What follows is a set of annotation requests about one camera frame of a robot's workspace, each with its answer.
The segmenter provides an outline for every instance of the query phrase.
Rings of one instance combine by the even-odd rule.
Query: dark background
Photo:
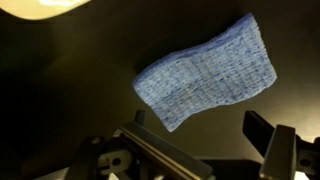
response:
[[[320,2],[93,0],[25,21],[0,12],[0,135],[34,178],[68,166],[80,141],[111,137],[147,110],[146,127],[194,156],[262,158],[241,133],[245,110],[320,135]],[[190,117],[168,133],[136,95],[146,65],[256,18],[278,80],[260,95]]]

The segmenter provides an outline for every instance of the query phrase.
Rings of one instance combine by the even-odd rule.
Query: blue sponge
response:
[[[218,37],[150,65],[133,86],[172,132],[190,115],[251,98],[276,78],[248,14]]]

